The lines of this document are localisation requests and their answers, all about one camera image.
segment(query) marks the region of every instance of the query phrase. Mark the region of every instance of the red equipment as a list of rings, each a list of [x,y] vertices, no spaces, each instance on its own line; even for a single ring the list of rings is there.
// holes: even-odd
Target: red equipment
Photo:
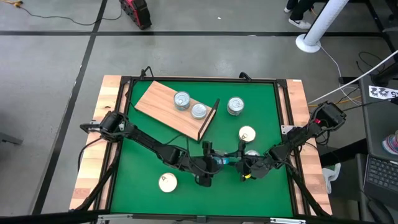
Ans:
[[[145,0],[119,0],[121,7],[128,16],[143,30],[150,25],[150,14]]]

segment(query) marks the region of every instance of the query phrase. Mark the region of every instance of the green mat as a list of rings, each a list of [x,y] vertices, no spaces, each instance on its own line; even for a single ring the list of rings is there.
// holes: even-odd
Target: green mat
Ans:
[[[203,140],[213,142],[216,150],[233,152],[238,148],[238,131],[248,125],[256,130],[256,139],[246,150],[263,153],[280,142],[280,124],[271,84],[161,82],[210,107],[220,99],[217,114]],[[138,82],[132,92],[135,105],[151,82]],[[244,110],[231,116],[226,110],[232,96],[243,99]],[[167,142],[179,134],[140,111],[130,107],[128,117],[139,129],[160,142]],[[190,139],[190,154],[201,156],[201,144]],[[172,144],[185,147],[185,137]],[[173,173],[178,180],[171,193],[159,189],[162,174]],[[285,167],[270,171],[263,179],[239,181],[239,174],[231,166],[213,177],[211,187],[195,183],[191,173],[164,165],[155,154],[138,143],[125,139],[121,151],[118,175],[111,204],[113,213],[156,213],[175,215],[229,215],[251,217],[292,217],[292,206]]]

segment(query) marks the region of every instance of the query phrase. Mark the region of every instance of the person's foot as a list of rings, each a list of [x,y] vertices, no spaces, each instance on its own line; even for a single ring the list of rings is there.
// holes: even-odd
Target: person's foot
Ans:
[[[289,19],[289,23],[291,23],[292,25],[294,25],[300,29],[311,28],[311,23],[305,22],[304,20],[294,21],[294,20]]]
[[[287,8],[285,7],[284,12],[290,13],[290,12],[291,12],[291,9],[287,9]]]

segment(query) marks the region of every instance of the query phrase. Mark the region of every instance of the gray floor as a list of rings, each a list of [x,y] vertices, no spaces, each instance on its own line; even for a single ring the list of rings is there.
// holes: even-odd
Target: gray floor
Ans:
[[[61,15],[90,23],[100,0],[29,1],[34,14]],[[154,24],[151,31],[299,31],[287,22],[284,1],[252,0],[148,0]],[[316,3],[320,11],[323,4]],[[376,2],[382,21],[386,6]],[[104,17],[119,15],[119,3],[109,0]],[[306,13],[308,20],[314,16]],[[0,2],[0,30],[91,31],[61,19],[29,17]],[[117,21],[102,21],[100,31],[138,31],[123,13]],[[348,4],[330,32],[376,32],[364,4]],[[84,37],[0,36],[0,114],[2,132],[23,138],[22,146],[0,144],[0,216],[30,213],[63,112],[78,75],[88,43]],[[339,63],[343,75],[358,76],[358,53],[384,58],[390,51],[380,38],[325,37],[322,45]],[[68,210],[76,179],[76,162],[86,135],[79,124],[94,112],[103,75],[138,75],[150,65],[155,75],[294,78],[304,82],[310,101],[338,86],[335,64],[324,52],[306,54],[295,37],[231,36],[114,36],[97,37],[85,72],[72,120],[46,199],[45,213]],[[329,98],[342,97],[337,93]],[[352,106],[351,103],[341,107]],[[341,147],[364,137],[361,110],[348,112],[347,123],[331,135],[330,146]]]

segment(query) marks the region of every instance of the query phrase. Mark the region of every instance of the wooden table frame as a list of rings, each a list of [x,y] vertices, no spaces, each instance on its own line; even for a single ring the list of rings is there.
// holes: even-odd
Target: wooden table frame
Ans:
[[[129,78],[130,77],[122,77],[120,75],[104,76],[93,120],[101,121],[108,111],[112,111],[115,108],[119,108],[120,112],[125,112]],[[277,82],[279,84],[278,94],[283,124],[295,126],[305,125],[309,120],[309,112],[301,80],[278,80]],[[99,136],[98,133],[90,133],[87,142],[91,142],[99,138]],[[308,142],[316,145],[314,139],[310,139]],[[100,140],[85,149],[70,203],[71,209],[79,206],[93,190],[100,177],[106,171],[105,168],[107,168],[113,160],[116,147],[118,147],[116,143],[111,144],[107,143],[105,140]],[[299,159],[301,160],[301,163],[299,163],[301,166],[299,166],[298,169],[303,172],[305,185],[315,200],[321,205],[322,209],[331,214],[331,207],[326,192],[318,151],[311,145],[305,144]],[[108,207],[107,203],[109,202],[107,202],[107,198],[109,197],[109,193],[113,191],[109,189],[112,187],[109,184],[112,178],[116,178],[115,175],[107,181],[102,190],[101,197],[99,197],[100,199],[98,200],[97,198],[90,209],[105,209]],[[309,214],[311,212],[311,214],[314,214],[312,210],[309,210],[308,204],[304,203],[299,188],[296,184],[294,185],[297,213]]]

